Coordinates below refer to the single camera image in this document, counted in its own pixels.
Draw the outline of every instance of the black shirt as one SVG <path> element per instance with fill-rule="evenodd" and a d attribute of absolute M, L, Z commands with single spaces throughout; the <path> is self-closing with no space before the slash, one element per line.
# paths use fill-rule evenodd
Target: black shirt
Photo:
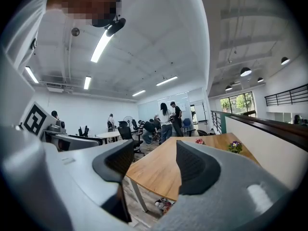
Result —
<path fill-rule="evenodd" d="M 175 114 L 177 115 L 177 118 L 180 116 L 181 109 L 178 106 L 175 106 Z"/>
<path fill-rule="evenodd" d="M 150 133 L 155 132 L 155 126 L 151 122 L 148 122 L 148 121 L 144 122 L 143 121 L 143 122 L 141 122 L 140 126 L 142 126 L 142 125 L 143 125 L 143 128 L 145 130 L 149 131 Z"/>

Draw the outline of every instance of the window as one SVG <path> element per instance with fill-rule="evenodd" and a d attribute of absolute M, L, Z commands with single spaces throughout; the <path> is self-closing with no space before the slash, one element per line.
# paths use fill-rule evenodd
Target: window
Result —
<path fill-rule="evenodd" d="M 252 112 L 249 116 L 256 117 L 255 101 L 252 92 L 220 99 L 221 109 L 226 113 L 242 114 Z"/>

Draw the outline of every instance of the wooden desk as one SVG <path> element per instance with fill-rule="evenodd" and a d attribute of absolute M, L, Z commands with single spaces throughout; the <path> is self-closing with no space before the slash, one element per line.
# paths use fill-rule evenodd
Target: wooden desk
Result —
<path fill-rule="evenodd" d="M 113 141 L 116 142 L 117 138 L 120 138 L 120 133 L 119 131 L 114 131 L 114 132 L 107 132 L 107 133 L 101 133 L 99 135 L 96 135 L 97 138 L 105 139 L 105 143 L 107 144 L 107 139 L 108 138 L 113 138 Z"/>
<path fill-rule="evenodd" d="M 207 146 L 225 151 L 230 143 L 240 141 L 232 133 L 203 137 L 170 137 L 165 143 L 132 164 L 126 175 L 131 179 L 131 188 L 145 212 L 147 208 L 136 183 L 159 196 L 176 201 L 181 185 L 180 169 L 176 162 L 176 141 L 195 142 L 198 138 L 202 138 Z M 244 145 L 240 154 L 259 164 Z"/>

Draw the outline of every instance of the standing fan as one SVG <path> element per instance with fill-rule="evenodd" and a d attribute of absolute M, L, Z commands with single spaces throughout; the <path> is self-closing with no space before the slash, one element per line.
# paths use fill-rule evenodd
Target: standing fan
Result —
<path fill-rule="evenodd" d="M 132 121 L 133 120 L 133 118 L 131 117 L 131 116 L 127 116 L 127 117 L 125 117 L 124 119 L 123 119 L 123 121 L 126 121 L 127 123 L 128 123 L 128 127 L 130 128 L 130 126 L 132 126 L 133 124 L 132 124 Z"/>

